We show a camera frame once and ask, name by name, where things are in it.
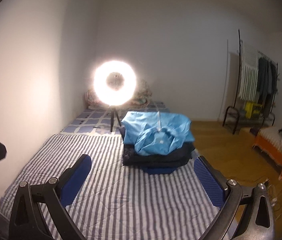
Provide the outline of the light blue work coat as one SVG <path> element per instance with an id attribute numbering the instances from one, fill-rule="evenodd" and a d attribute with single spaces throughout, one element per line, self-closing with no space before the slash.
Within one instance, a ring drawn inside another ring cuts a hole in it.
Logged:
<path id="1" fill-rule="evenodd" d="M 133 145 L 138 155 L 169 155 L 186 142 L 194 142 L 191 120 L 168 112 L 129 111 L 121 121 L 125 128 L 124 144 Z"/>

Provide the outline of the black clothes rack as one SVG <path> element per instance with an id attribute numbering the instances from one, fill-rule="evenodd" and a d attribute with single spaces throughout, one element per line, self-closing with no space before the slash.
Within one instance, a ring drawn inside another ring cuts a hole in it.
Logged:
<path id="1" fill-rule="evenodd" d="M 274 122 L 272 109 L 278 76 L 277 63 L 239 39 L 236 93 L 233 104 L 226 108 L 222 125 L 231 127 L 235 134 L 243 126 L 262 127 L 268 119 Z"/>

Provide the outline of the dark hanging clothes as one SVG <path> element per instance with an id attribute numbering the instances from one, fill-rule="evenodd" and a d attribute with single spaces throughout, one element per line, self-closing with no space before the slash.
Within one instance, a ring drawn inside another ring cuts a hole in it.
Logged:
<path id="1" fill-rule="evenodd" d="M 262 105 L 264 118 L 270 114 L 273 98 L 277 92 L 277 67 L 272 61 L 261 57 L 258 60 L 258 104 Z"/>

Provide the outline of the dark navy folded jacket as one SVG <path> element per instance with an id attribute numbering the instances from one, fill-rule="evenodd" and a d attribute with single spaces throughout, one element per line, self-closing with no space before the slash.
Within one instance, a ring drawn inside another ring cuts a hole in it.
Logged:
<path id="1" fill-rule="evenodd" d="M 134 146 L 124 144 L 122 160 L 124 166 L 138 166 L 146 168 L 178 168 L 184 166 L 192 158 L 195 149 L 192 142 L 185 142 L 181 148 L 173 150 L 168 155 L 153 154 L 143 156 L 138 154 Z"/>

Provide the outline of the orange striped low bed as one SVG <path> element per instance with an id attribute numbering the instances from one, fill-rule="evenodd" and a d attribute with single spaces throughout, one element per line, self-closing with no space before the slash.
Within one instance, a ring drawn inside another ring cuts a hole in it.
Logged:
<path id="1" fill-rule="evenodd" d="M 265 152 L 282 168 L 282 132 L 278 127 L 271 126 L 260 129 L 254 139 L 253 147 Z M 278 179 L 282 180 L 282 171 Z"/>

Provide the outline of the blue folded garment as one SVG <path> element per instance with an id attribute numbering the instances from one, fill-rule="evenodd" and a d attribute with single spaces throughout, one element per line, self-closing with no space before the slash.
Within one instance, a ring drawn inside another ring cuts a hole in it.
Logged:
<path id="1" fill-rule="evenodd" d="M 171 174 L 172 172 L 176 171 L 177 168 L 175 167 L 166 167 L 166 168 L 157 168 L 157 167 L 141 167 L 142 171 L 150 175 L 156 174 Z"/>

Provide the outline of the grey striped quilt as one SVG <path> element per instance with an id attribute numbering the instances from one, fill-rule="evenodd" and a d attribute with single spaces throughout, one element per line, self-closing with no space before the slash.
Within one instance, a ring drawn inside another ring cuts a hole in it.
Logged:
<path id="1" fill-rule="evenodd" d="M 193 162 L 171 174 L 150 175 L 124 166 L 121 137 L 51 136 L 21 169 L 0 200 L 0 233 L 6 237 L 18 185 L 59 177 L 82 155 L 92 169 L 70 217 L 86 239 L 199 239 L 218 213 L 197 178 Z"/>

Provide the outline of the yellow crate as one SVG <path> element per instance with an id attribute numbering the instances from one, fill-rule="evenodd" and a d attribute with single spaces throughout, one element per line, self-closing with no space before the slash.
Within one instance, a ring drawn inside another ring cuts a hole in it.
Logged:
<path id="1" fill-rule="evenodd" d="M 254 102 L 246 102 L 245 104 L 245 117 L 247 119 L 258 119 L 262 110 L 262 105 Z"/>

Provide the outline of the blue checkered bedsheet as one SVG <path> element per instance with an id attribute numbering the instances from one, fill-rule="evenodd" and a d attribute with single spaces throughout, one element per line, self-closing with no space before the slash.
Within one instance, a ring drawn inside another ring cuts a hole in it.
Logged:
<path id="1" fill-rule="evenodd" d="M 139 109 L 119 109 L 120 120 L 128 111 L 138 112 L 170 112 L 170 109 L 161 101 L 150 101 L 150 103 Z M 76 119 L 66 126 L 61 134 L 80 134 L 80 135 L 120 135 L 119 124 L 114 117 L 113 129 L 111 128 L 111 111 L 109 109 L 85 109 Z"/>

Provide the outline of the striped cloth on rack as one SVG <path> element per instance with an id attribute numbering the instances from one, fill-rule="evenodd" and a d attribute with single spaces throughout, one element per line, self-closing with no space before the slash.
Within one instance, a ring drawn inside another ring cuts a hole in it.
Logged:
<path id="1" fill-rule="evenodd" d="M 246 42 L 241 42 L 239 98 L 242 101 L 255 100 L 258 72 L 258 51 Z"/>

